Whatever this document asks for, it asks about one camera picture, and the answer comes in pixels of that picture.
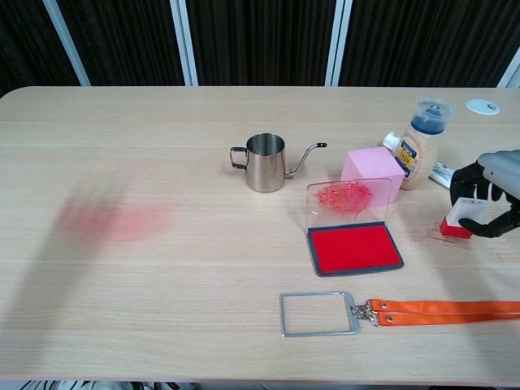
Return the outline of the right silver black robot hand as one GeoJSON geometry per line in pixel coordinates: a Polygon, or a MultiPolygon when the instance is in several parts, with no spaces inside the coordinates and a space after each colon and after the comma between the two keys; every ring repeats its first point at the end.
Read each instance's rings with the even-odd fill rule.
{"type": "Polygon", "coordinates": [[[473,219],[461,218],[459,223],[475,236],[494,238],[519,227],[519,151],[502,150],[481,154],[477,160],[453,173],[450,199],[492,200],[505,196],[509,210],[491,222],[481,224],[473,219]]]}

